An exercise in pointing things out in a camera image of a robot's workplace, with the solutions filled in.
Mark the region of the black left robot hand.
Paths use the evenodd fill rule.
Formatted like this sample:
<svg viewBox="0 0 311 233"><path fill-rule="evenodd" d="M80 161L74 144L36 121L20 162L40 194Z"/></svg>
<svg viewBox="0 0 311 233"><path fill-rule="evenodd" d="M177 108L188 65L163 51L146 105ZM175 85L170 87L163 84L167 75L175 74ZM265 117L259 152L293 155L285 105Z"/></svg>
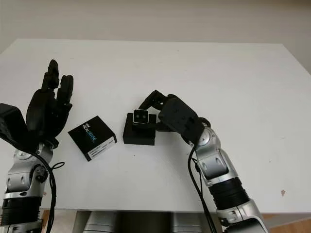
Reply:
<svg viewBox="0 0 311 233"><path fill-rule="evenodd" d="M58 63L52 59L26 114L28 130L39 140L53 141L63 130L72 108L73 76L59 78Z"/></svg>

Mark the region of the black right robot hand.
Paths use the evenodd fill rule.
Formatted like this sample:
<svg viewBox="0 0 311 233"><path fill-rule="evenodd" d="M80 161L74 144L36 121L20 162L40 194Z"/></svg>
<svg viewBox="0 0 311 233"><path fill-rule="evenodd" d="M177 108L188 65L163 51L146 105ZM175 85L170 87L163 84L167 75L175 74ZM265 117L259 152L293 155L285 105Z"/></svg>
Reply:
<svg viewBox="0 0 311 233"><path fill-rule="evenodd" d="M159 91L153 91L139 106L141 110L148 110L150 107L153 107L159 111L161 111L169 99L176 98L176 95L169 94L168 96L164 96ZM143 123L136 124L136 128L138 129L153 129L159 132L173 132L168 126L166 126L162 121L158 123Z"/></svg>

